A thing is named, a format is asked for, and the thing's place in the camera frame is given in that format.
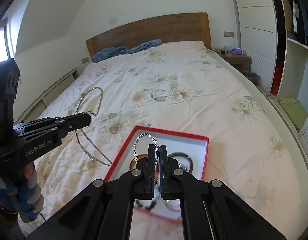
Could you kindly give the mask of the gloved left hand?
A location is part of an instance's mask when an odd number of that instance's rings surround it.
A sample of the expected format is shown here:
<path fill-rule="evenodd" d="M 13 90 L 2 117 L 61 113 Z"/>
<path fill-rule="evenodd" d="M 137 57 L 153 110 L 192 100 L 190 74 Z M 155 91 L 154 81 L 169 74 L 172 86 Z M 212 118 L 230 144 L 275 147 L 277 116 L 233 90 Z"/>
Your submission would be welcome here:
<path fill-rule="evenodd" d="M 44 197 L 34 163 L 23 167 L 12 180 L 0 175 L 0 216 L 5 222 L 17 223 L 20 211 L 32 222 L 43 205 Z"/>

